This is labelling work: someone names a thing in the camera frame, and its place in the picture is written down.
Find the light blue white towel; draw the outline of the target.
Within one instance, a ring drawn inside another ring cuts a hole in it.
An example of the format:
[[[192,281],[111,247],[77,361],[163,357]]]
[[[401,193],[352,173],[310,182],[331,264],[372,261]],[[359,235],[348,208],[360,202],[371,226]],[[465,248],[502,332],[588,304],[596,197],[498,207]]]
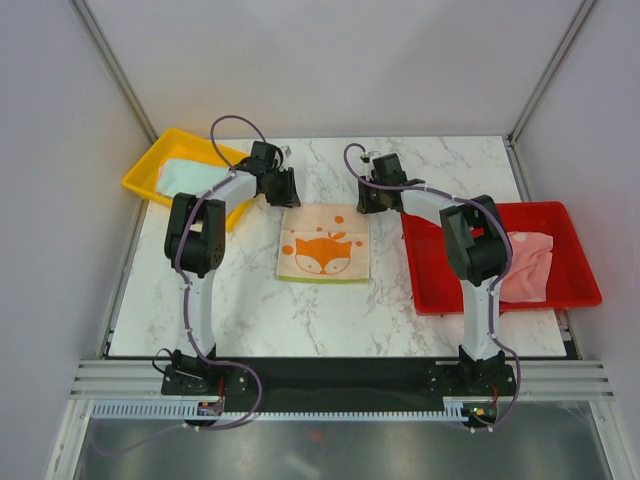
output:
[[[178,193],[201,194],[223,180],[226,167],[169,158],[160,168],[155,192],[167,198]]]

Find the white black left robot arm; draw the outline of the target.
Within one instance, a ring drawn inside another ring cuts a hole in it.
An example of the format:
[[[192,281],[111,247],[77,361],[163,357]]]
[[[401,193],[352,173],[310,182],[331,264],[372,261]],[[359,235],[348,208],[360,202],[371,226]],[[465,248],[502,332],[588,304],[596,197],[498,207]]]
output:
[[[215,359],[212,320],[213,281],[226,248],[226,219],[241,204],[262,195],[276,207],[299,207],[294,169],[285,168],[282,149],[265,141],[253,143],[248,157],[199,195],[174,197],[164,253],[182,291],[182,347],[171,353],[161,392],[171,396],[212,395],[231,368]]]

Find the pink white towel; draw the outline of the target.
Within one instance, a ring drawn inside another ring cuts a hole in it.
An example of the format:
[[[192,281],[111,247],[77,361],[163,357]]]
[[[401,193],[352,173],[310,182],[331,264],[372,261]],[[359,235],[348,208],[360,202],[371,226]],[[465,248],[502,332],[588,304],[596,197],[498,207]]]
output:
[[[553,237],[540,232],[508,233],[513,256],[500,299],[507,303],[540,303],[547,298],[553,259]]]

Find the orange patterned towel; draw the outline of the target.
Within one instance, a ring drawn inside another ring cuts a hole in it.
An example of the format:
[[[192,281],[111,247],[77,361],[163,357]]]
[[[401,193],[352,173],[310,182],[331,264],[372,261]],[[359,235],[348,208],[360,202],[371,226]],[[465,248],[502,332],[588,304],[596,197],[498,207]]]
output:
[[[366,283],[369,221],[349,205],[305,204],[284,213],[276,276],[306,283]]]

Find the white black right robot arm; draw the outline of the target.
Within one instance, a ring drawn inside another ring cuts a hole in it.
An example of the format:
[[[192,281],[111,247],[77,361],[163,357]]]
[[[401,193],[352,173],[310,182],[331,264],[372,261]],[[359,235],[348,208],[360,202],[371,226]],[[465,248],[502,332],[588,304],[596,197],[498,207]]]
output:
[[[506,381],[511,370],[498,339],[499,296],[513,249],[493,199],[463,199],[420,179],[410,180],[396,154],[374,158],[365,151],[361,161],[369,173],[356,177],[359,213],[394,210],[441,229],[449,268],[463,295],[458,385],[469,394],[480,394]]]

